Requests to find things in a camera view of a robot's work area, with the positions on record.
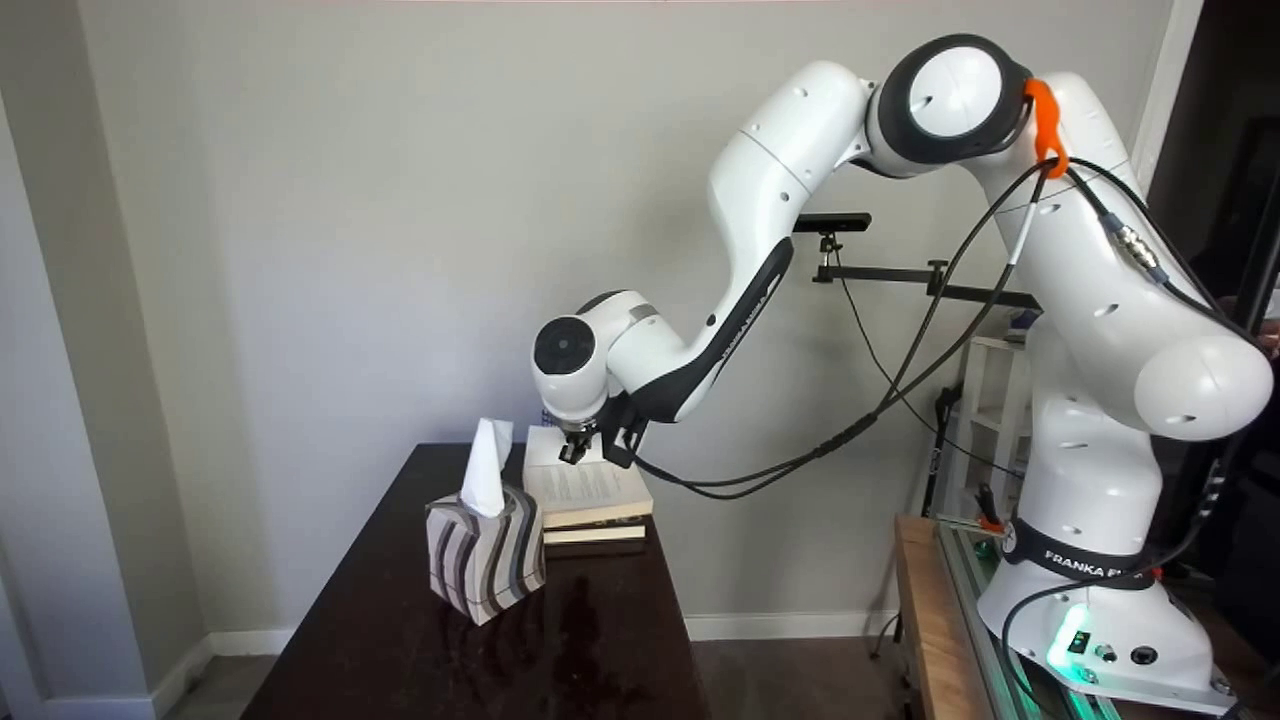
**dark wood table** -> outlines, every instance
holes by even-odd
[[[708,714],[650,524],[636,542],[546,547],[546,588],[485,626],[433,594],[423,505],[456,491],[462,465],[462,444],[409,456],[249,714]]]

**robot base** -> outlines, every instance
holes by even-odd
[[[1035,562],[998,562],[974,613],[998,640],[1007,613],[1044,588],[1073,584]],[[1073,691],[1229,714],[1229,679],[1211,668],[1202,626],[1173,607],[1159,584],[1140,590],[1073,588],[1030,598],[1007,626],[1007,648]]]

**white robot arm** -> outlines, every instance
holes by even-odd
[[[543,323],[530,363],[565,459],[598,432],[602,456],[629,465],[646,419],[677,423],[705,398],[783,274],[805,198],[841,165],[895,181],[960,165],[989,198],[1039,165],[1044,197],[1021,188],[997,211],[1044,316],[1028,336],[1030,459],[978,619],[1073,687],[1223,710],[1201,625],[1145,572],[1153,437],[1243,426],[1271,397],[1271,366],[1208,316],[1130,202],[1128,151],[1092,87],[1030,78],[982,34],[939,34],[880,87],[813,63],[733,137],[708,198],[733,281],[692,342],[636,291]]]

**wooden floor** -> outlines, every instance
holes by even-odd
[[[871,640],[692,642],[714,720],[883,720],[899,714],[886,659]],[[232,720],[271,659],[212,659],[170,720]]]

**baseboard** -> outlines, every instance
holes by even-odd
[[[45,720],[154,720],[152,694],[61,694]]]
[[[280,654],[292,626],[255,626],[255,632],[212,632],[212,654]]]
[[[209,640],[195,640],[152,687],[154,714],[167,714],[209,668]]]
[[[877,635],[895,607],[859,613],[692,613],[688,640],[816,640],[816,635]]]

